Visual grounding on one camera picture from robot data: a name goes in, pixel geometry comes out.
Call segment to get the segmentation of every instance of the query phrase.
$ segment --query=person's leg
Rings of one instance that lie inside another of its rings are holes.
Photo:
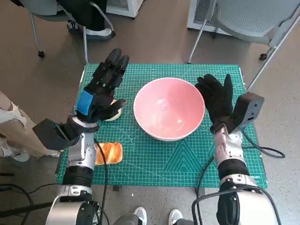
[[[92,0],[92,2],[97,4],[103,13],[106,13],[107,0]],[[110,38],[112,34],[110,28],[105,28],[105,19],[95,7],[92,9],[91,29],[87,29],[86,34],[89,35],[90,38],[96,39],[98,37],[103,37],[103,39]]]
[[[113,225],[146,225],[147,213],[143,207],[138,207],[133,214],[121,216]]]
[[[174,209],[171,211],[168,225],[193,225],[193,224],[194,224],[193,221],[184,219],[182,213],[179,210]]]
[[[104,17],[87,0],[57,0],[57,2],[74,19],[67,23],[70,32],[77,32],[79,24],[86,27],[88,38],[107,40],[112,37],[112,30],[105,28]],[[92,2],[97,4],[103,13],[106,12],[107,0],[92,0]]]
[[[35,123],[30,117],[13,104],[2,92],[0,92],[0,156],[15,158],[19,152],[27,151],[32,156],[43,155],[58,156],[56,151],[43,146],[32,128]]]

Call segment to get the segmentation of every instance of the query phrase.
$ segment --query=orange cloth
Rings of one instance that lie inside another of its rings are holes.
[[[116,164],[122,161],[123,147],[120,143],[99,143],[99,145],[104,152],[107,164]],[[96,144],[95,147],[97,150],[95,165],[104,165],[101,151]]]

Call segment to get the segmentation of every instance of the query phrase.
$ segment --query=floor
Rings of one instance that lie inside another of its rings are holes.
[[[187,30],[189,1],[148,0],[143,3],[135,20],[109,15],[116,37],[107,42],[89,42],[91,62],[101,62],[115,47],[130,56],[131,63],[185,63],[196,39],[197,31]],[[83,66],[81,37],[69,35],[66,24],[36,20],[37,33],[46,57],[37,56],[30,19],[26,9],[10,1],[0,1],[0,90],[39,122],[44,118],[65,121],[74,98]],[[298,225],[300,221],[300,26],[296,27],[278,51],[252,91],[265,97],[256,120],[262,146],[282,150],[286,159],[263,157],[269,187],[283,224]],[[249,44],[233,37],[212,39],[204,33],[193,57],[194,63],[239,64],[248,84],[261,62],[258,57],[266,46]],[[1,171],[13,171],[12,182],[30,191],[55,182],[57,159],[45,157],[16,163],[0,160]],[[94,198],[102,199],[102,186],[94,186]],[[206,189],[211,193],[216,189]],[[35,203],[50,202],[56,187],[45,187],[35,194]],[[108,190],[105,211],[111,224],[135,207],[144,206],[148,224],[167,224],[171,209],[178,208],[191,218],[192,188],[124,187],[121,192]],[[217,199],[202,204],[204,224],[217,224]],[[25,205],[19,194],[1,195],[0,210]],[[44,224],[48,209],[29,216],[27,224]],[[0,224],[21,222],[20,217],[0,219]]]

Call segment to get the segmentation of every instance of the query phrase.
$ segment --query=green cutting mat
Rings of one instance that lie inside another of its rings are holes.
[[[97,64],[86,65],[80,92],[92,78]],[[240,67],[237,65],[184,65],[184,64],[130,64],[115,97],[127,100],[122,115],[113,122],[100,122],[100,130],[95,138],[100,142],[120,142],[123,146],[123,161],[109,165],[111,185],[183,186],[195,187],[205,165],[214,154],[211,121],[208,113],[200,127],[184,140],[177,142],[158,141],[146,134],[137,124],[133,113],[133,102],[139,89],[146,83],[161,77],[177,77],[196,83],[197,77],[210,73],[222,83],[226,74],[232,77],[235,103],[240,94],[245,93]],[[253,125],[246,132],[256,140]],[[244,140],[243,146],[250,145]],[[62,182],[67,165],[67,151],[63,153],[57,181]],[[266,174],[259,151],[246,150],[245,158],[250,174],[258,185],[266,188]],[[94,184],[104,184],[103,166],[96,166]],[[219,185],[216,164],[208,169],[202,187],[216,188]]]

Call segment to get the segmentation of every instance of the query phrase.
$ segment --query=chair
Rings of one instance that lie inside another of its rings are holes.
[[[299,5],[300,0],[210,0],[188,64],[207,21],[236,38],[268,45],[269,50],[260,56],[260,60],[266,61],[247,87],[249,91],[300,19]]]
[[[39,0],[39,4],[45,5],[44,3],[47,3],[47,5],[51,5],[51,4],[53,5],[53,3],[55,3],[55,5],[57,5],[56,0]],[[90,4],[93,7],[95,7],[99,11],[99,13],[104,17],[104,19],[106,20],[106,22],[109,24],[109,26],[112,29],[112,36],[114,36],[115,32],[114,32],[114,29],[113,29],[113,25],[108,20],[106,15],[102,12],[102,10],[100,9],[100,7],[97,4],[95,4],[93,2],[90,2]],[[43,58],[45,56],[45,53],[41,50],[41,48],[39,46],[39,43],[38,43],[38,36],[37,36],[36,26],[35,26],[35,22],[34,22],[34,16],[36,16],[36,17],[38,17],[42,20],[52,21],[52,22],[69,21],[69,20],[74,20],[74,18],[71,16],[70,13],[66,12],[65,10],[59,11],[56,15],[40,15],[40,14],[34,13],[34,11],[36,11],[36,9],[33,9],[33,12],[31,11],[31,5],[34,6],[34,4],[30,4],[30,5],[24,4],[24,6],[30,12],[30,19],[31,19],[31,23],[32,23],[32,28],[33,28],[36,47],[38,49],[38,56]],[[89,57],[88,57],[88,48],[87,48],[86,27],[83,27],[83,45],[84,45],[84,59],[85,59],[85,62],[88,64],[89,63]]]

